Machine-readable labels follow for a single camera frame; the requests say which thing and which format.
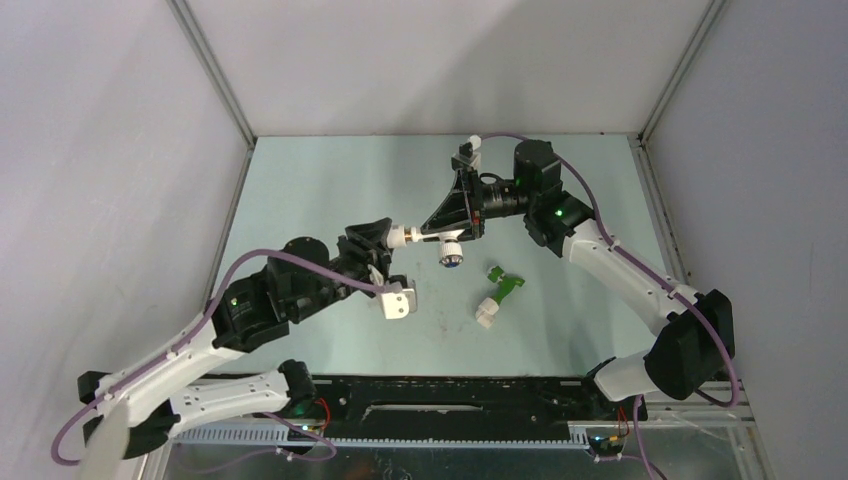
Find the white elbow fitting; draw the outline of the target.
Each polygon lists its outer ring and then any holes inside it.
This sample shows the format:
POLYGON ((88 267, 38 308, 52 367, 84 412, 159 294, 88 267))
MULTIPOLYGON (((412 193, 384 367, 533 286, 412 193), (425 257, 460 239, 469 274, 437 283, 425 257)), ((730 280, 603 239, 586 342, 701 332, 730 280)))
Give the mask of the white elbow fitting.
POLYGON ((486 297, 476 309, 475 320, 485 329, 490 329, 499 310, 499 303, 492 297, 486 297))
POLYGON ((389 249, 403 248, 408 243, 408 231, 404 225, 393 225, 390 227, 386 237, 386 246, 389 249))

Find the white plastic faucet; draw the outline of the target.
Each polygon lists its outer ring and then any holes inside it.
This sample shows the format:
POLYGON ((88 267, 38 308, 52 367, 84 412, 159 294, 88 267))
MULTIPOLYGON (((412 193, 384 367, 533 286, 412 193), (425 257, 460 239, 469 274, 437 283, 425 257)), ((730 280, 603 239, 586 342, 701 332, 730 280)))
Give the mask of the white plastic faucet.
POLYGON ((435 241, 438 244, 438 262, 445 268, 455 268, 464 261, 460 236, 463 230, 450 230, 438 233, 424 234, 417 227, 405 230, 404 239, 407 243, 435 241))

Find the green plastic faucet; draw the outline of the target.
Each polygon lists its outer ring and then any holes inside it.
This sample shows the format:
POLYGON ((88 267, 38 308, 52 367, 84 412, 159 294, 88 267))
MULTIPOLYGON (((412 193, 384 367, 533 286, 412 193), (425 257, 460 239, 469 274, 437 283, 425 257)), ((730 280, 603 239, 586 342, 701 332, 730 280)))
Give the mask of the green plastic faucet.
POLYGON ((525 285, 524 278, 518 275, 509 274, 498 265, 491 267, 487 271, 486 278, 497 286, 497 290, 490 296, 490 298, 498 305, 500 305, 516 288, 520 288, 525 285))

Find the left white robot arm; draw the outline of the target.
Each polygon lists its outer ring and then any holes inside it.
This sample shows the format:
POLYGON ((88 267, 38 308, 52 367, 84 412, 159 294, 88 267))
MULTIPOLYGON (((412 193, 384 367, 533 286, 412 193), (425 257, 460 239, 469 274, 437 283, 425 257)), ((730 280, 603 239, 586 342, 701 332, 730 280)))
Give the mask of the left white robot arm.
POLYGON ((168 343, 131 367, 78 377, 83 407, 74 421, 87 449, 106 436, 115 458, 133 459, 187 430, 231 417, 326 413, 301 361, 289 359, 267 372, 210 384, 203 377, 356 293, 376 299, 388 319, 409 315, 414 287, 391 273, 391 262, 396 249, 418 238, 385 218, 349 226, 336 255, 304 236, 279 250, 246 252, 241 263, 261 257, 265 266, 244 278, 231 266, 205 308, 168 343))

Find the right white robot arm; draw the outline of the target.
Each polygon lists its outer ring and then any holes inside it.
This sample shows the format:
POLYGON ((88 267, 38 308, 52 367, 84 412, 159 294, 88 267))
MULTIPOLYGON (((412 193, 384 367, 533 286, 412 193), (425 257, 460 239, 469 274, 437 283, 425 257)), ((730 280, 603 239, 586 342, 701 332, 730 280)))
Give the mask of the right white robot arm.
POLYGON ((618 294, 655 337, 647 351, 606 360, 588 373, 581 392, 588 414, 606 418, 623 400, 654 392, 736 405, 741 385, 730 299, 661 274, 628 251, 605 227, 586 180, 552 144, 516 139, 510 179, 482 171, 482 137, 462 144, 451 159, 447 196, 421 226, 405 229, 402 241, 436 241, 441 264, 454 267, 463 259, 461 243, 481 238, 488 221, 520 216, 538 246, 618 294))

